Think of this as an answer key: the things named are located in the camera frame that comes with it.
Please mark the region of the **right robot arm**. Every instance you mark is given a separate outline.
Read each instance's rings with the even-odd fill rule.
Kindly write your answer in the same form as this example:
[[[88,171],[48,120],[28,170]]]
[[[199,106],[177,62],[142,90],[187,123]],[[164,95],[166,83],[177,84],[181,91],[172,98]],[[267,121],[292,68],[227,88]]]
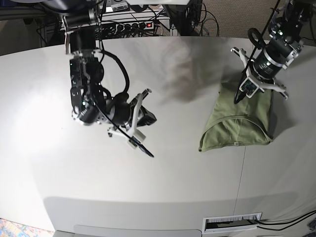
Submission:
[[[139,130],[150,126],[156,117],[143,106],[143,100],[151,93],[144,90],[128,102],[130,79],[119,58],[103,48],[101,36],[100,0],[46,0],[43,7],[60,15],[65,27],[65,53],[71,55],[71,104],[72,117],[82,125],[94,123],[112,124],[109,135],[119,134],[122,129],[132,138],[145,139]],[[121,70],[125,86],[113,96],[102,86],[104,67],[95,54],[113,59]]]

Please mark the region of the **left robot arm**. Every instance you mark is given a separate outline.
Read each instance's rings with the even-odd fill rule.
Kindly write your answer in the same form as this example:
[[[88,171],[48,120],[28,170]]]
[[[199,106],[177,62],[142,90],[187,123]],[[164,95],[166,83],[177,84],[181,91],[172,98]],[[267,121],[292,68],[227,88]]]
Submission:
[[[269,42],[263,40],[263,32],[250,28],[248,38],[254,49],[260,51],[257,56],[247,56],[244,49],[231,49],[244,65],[235,104],[245,97],[252,98],[258,91],[273,90],[288,98],[286,87],[277,82],[276,75],[280,70],[286,70],[301,53],[304,42],[300,32],[312,19],[314,3],[313,0],[288,0],[283,7],[275,6],[264,28],[269,32]]]

